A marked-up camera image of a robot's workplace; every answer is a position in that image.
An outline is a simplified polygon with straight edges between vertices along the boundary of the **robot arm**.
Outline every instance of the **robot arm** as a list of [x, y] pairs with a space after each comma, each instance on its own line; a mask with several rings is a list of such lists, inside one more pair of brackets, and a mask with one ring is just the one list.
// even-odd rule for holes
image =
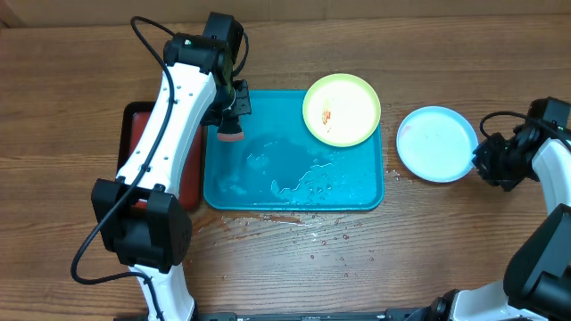
[[548, 138], [532, 164], [542, 184], [549, 217], [514, 256], [503, 281], [456, 294], [451, 320], [571, 317], [571, 274], [566, 272], [571, 261], [567, 247], [571, 235], [571, 152], [561, 141]]
[[[114, 182], [99, 179], [92, 192], [98, 222], [119, 198], [128, 197], [102, 225], [101, 235], [105, 248], [117, 253], [121, 264], [150, 278], [155, 298], [146, 281], [137, 278], [150, 321], [187, 321], [195, 312], [181, 265], [190, 244], [192, 221], [178, 203], [180, 178], [199, 124], [217, 126], [222, 140], [244, 137], [238, 117], [251, 112], [248, 86], [245, 80], [233, 80], [245, 62], [246, 55], [233, 71], [243, 35], [247, 54], [242, 26], [232, 16], [211, 13], [201, 36], [176, 34], [167, 42], [163, 55], [174, 85], [174, 104], [146, 173], [132, 186], [167, 115], [170, 88], [164, 72], [156, 104], [135, 151]], [[128, 189], [132, 192], [124, 196]]]
[[[569, 107], [552, 98], [535, 101], [527, 118], [537, 121], [528, 119], [525, 125], [516, 127], [516, 136], [508, 141], [501, 134], [489, 136], [475, 150], [478, 173], [491, 185], [509, 191], [524, 177], [538, 180], [548, 217], [514, 255], [503, 281], [437, 299], [430, 318], [571, 319], [571, 151], [561, 140], [571, 139], [565, 129]], [[555, 131], [537, 126], [538, 121]]]
[[535, 154], [532, 166], [542, 184], [547, 213], [559, 204], [571, 206], [571, 152], [563, 143], [548, 138]]
[[[178, 198], [186, 156], [200, 120], [214, 102], [216, 83], [211, 72], [201, 73], [200, 68], [196, 66], [178, 62], [168, 68], [175, 84], [175, 104], [159, 148], [138, 186], [152, 190], [156, 185], [161, 185], [165, 193], [171, 193]], [[145, 161], [164, 120], [169, 100], [169, 82], [164, 73], [161, 88], [135, 152], [117, 173], [117, 178], [124, 177], [123, 183], [126, 185], [132, 184], [141, 170], [141, 164]]]

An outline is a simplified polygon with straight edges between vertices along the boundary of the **blue tray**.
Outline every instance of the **blue tray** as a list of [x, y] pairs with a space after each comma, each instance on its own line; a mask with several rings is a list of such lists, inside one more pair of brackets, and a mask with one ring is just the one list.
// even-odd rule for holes
[[380, 126], [353, 147], [321, 143], [305, 126], [305, 90], [252, 90], [245, 140], [209, 128], [204, 198], [220, 210], [372, 210], [385, 194]]

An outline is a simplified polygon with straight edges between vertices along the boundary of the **water spill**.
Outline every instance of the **water spill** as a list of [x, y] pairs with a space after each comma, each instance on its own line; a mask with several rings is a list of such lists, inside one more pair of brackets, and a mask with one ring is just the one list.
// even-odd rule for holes
[[314, 170], [331, 165], [330, 160], [310, 153], [306, 146], [294, 144], [288, 136], [254, 138], [244, 147], [242, 154], [242, 164], [220, 169], [216, 193], [231, 192], [244, 196], [248, 191], [256, 191], [248, 195], [249, 203], [299, 201], [292, 193], [299, 191], [302, 181], [310, 185], [310, 176], [315, 176]]
[[230, 240], [243, 240], [246, 237], [250, 237], [250, 236], [260, 236], [261, 233], [252, 233], [250, 235], [240, 235], [240, 236], [234, 236], [232, 238], [230, 238]]
[[393, 180], [398, 180], [399, 178], [401, 178], [401, 174], [397, 173], [396, 170], [394, 169], [391, 171], [386, 170], [385, 174], [387, 175], [387, 177], [392, 178]]
[[275, 223], [289, 223], [289, 224], [296, 224], [297, 226], [307, 226], [307, 224], [303, 223], [299, 218], [296, 217], [281, 217], [270, 215], [267, 220], [270, 220]]

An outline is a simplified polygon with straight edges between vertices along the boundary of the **table surface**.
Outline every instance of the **table surface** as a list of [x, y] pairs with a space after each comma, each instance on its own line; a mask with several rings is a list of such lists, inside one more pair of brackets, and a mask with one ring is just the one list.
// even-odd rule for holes
[[[413, 177], [394, 137], [425, 105], [476, 127], [536, 98], [571, 100], [571, 19], [553, 16], [256, 22], [243, 71], [253, 89], [364, 78], [383, 111], [385, 200], [370, 212], [232, 212], [202, 203], [184, 262], [202, 312], [375, 311], [429, 304], [501, 279], [544, 220], [539, 184], [511, 193], [474, 171]], [[200, 24], [170, 25], [200, 33]], [[162, 49], [165, 34], [143, 28]], [[70, 263], [95, 225], [90, 193], [112, 179], [123, 108], [153, 100], [160, 68], [130, 27], [0, 30], [0, 318], [109, 320], [144, 313], [137, 281], [85, 286]], [[516, 119], [491, 121], [508, 134]], [[79, 273], [124, 271], [97, 237]]]

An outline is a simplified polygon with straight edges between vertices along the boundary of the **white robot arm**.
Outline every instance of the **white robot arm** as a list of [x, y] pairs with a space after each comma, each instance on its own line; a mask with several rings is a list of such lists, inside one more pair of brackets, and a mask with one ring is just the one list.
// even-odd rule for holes
[[[117, 253], [131, 272], [96, 280], [78, 277], [78, 258], [90, 242], [88, 237], [72, 263], [71, 274], [84, 284], [137, 276], [149, 321], [188, 321], [195, 308], [181, 262], [192, 236], [192, 221], [178, 203], [180, 179], [200, 124], [217, 126], [219, 139], [244, 137], [238, 117], [250, 113], [248, 86], [245, 80], [233, 78], [244, 66], [248, 41], [242, 26], [225, 14], [211, 13], [201, 36], [174, 34], [155, 22], [136, 18], [173, 36], [164, 48], [161, 89], [145, 131], [115, 181], [99, 179], [92, 192], [100, 223], [94, 232], [101, 231], [105, 248]], [[233, 70], [243, 37], [246, 52]], [[141, 202], [143, 209], [133, 206]]]
[[[563, 143], [558, 139], [548, 138], [535, 154], [532, 165], [542, 184], [548, 215], [560, 204], [571, 207], [571, 152]], [[571, 307], [570, 294], [567, 294], [567, 297], [564, 292], [559, 295], [562, 296], [562, 303], [568, 300], [567, 305]], [[512, 307], [508, 295], [504, 292], [503, 281], [476, 290], [458, 292], [451, 305], [450, 319], [453, 321], [519, 318], [547, 321], [547, 317], [529, 309]]]

